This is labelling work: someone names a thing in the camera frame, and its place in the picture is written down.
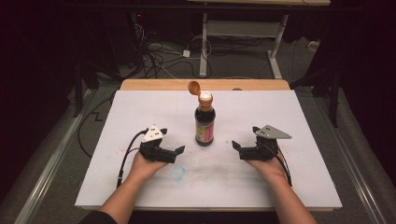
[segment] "dark liquid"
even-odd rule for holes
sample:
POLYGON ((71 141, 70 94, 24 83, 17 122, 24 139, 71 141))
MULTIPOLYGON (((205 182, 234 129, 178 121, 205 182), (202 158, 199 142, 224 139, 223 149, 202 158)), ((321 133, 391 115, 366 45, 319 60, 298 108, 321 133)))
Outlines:
MULTIPOLYGON (((201 110, 199 110, 198 108, 195 109, 195 120, 196 120, 199 124, 201 124, 201 125, 203 125, 203 126, 210 125, 211 123, 213 124, 213 122, 214 122, 214 120, 215 120, 215 117, 216 117, 216 111, 215 111, 215 109, 212 109, 211 111, 207 111, 207 112, 201 111, 201 110)), ((198 143, 200 146, 202 146, 202 147, 207 147, 207 146, 209 146, 209 145, 213 142, 213 139, 214 139, 214 138, 212 137, 212 139, 211 139, 210 141, 208 141, 208 142, 202 142, 202 141, 200 141, 200 140, 198 139, 198 136, 195 135, 195 140, 196 140, 197 143, 198 143)))

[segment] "table leg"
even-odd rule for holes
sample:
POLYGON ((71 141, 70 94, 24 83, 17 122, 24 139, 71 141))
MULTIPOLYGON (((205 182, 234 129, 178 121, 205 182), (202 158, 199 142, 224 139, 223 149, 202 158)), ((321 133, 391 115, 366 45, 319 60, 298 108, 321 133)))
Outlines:
POLYGON ((207 60, 207 50, 206 50, 206 38, 207 38, 207 13, 204 13, 204 20, 202 23, 202 52, 201 52, 201 62, 199 66, 199 76, 206 77, 206 60, 207 60))
POLYGON ((288 21, 288 17, 289 17, 289 15, 284 15, 282 17, 282 22, 279 24, 279 26, 277 28, 274 48, 272 50, 267 51, 268 59, 270 61, 271 68, 273 70, 274 78, 282 78, 282 76, 280 75, 279 66, 277 65, 277 62, 276 62, 276 53, 277 53, 277 50, 279 49, 280 41, 282 40, 282 35, 285 31, 286 22, 288 21))

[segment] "soy sauce bottle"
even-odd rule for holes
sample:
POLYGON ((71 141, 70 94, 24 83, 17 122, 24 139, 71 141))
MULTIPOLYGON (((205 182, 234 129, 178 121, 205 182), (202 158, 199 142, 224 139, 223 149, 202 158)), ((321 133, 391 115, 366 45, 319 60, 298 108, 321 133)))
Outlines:
POLYGON ((214 139, 216 111, 212 106, 213 96, 209 91, 201 91, 199 105, 195 109, 195 140, 202 147, 209 146, 214 139))

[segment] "sleeve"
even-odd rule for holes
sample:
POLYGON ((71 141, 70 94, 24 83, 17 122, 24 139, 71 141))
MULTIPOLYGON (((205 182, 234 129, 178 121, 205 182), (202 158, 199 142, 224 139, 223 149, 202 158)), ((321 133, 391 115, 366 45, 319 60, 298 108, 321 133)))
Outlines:
POLYGON ((117 224, 117 222, 107 213, 92 211, 85 216, 79 224, 117 224))

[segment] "forearm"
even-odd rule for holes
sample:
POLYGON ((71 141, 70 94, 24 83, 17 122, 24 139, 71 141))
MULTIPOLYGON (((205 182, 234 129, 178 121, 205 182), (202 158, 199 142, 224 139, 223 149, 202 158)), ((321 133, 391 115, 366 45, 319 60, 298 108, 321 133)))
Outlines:
POLYGON ((101 206, 99 211, 108 213, 119 224, 128 223, 134 210, 137 194, 143 184, 140 180, 127 178, 101 206))
POLYGON ((317 223, 289 186, 286 178, 272 181, 270 188, 273 192, 275 209, 281 224, 317 223))

